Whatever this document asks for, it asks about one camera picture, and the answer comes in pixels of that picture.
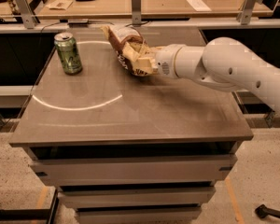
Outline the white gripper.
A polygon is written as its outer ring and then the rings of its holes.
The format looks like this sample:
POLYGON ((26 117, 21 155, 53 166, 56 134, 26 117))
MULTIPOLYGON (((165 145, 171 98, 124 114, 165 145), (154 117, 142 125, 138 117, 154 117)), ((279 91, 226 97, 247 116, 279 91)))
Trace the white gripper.
POLYGON ((178 52, 184 48, 183 44, 150 47, 147 43, 131 42, 130 45, 134 51, 127 55, 127 60, 128 71, 132 75, 159 73, 164 77, 178 78, 175 71, 175 60, 178 52))

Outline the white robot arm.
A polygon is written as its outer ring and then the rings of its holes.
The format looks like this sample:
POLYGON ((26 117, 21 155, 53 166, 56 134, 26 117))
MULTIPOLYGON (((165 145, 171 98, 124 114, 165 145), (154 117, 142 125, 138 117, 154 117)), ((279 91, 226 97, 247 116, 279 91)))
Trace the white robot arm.
POLYGON ((280 68, 232 38, 216 38, 203 47, 142 45, 124 56, 134 70, 150 75, 190 79, 218 91, 250 91, 280 115, 280 68))

